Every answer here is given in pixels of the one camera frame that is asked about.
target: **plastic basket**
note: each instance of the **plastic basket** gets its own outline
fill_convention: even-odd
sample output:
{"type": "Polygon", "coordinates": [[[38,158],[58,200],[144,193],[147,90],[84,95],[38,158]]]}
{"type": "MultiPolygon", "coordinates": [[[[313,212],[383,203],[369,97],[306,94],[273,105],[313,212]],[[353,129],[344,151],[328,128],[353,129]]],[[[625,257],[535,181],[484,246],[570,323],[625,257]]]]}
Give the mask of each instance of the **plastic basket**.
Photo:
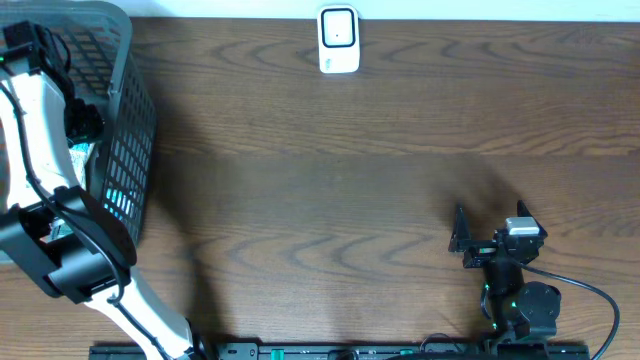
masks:
{"type": "Polygon", "coordinates": [[[23,20],[48,27],[69,46],[76,94],[105,119],[103,139],[85,169],[87,190],[125,224],[137,245],[156,115],[129,50],[129,17],[104,2],[0,3],[0,26],[23,20]]]}

